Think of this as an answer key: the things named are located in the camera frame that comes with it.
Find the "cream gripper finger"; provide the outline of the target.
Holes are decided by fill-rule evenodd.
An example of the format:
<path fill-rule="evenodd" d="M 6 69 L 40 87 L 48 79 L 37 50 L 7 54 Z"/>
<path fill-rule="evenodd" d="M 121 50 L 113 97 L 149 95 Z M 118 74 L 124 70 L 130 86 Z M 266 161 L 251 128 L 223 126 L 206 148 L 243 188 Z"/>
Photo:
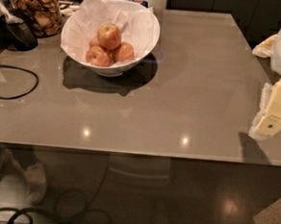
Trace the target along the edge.
<path fill-rule="evenodd" d="M 259 58 L 269 58 L 272 55 L 273 43 L 276 38 L 277 35 L 268 37 L 253 48 L 252 53 Z"/>
<path fill-rule="evenodd" d="M 265 84 L 260 97 L 260 109 L 257 112 L 249 136 L 256 140 L 265 140 L 281 132 L 281 78 L 274 84 Z"/>

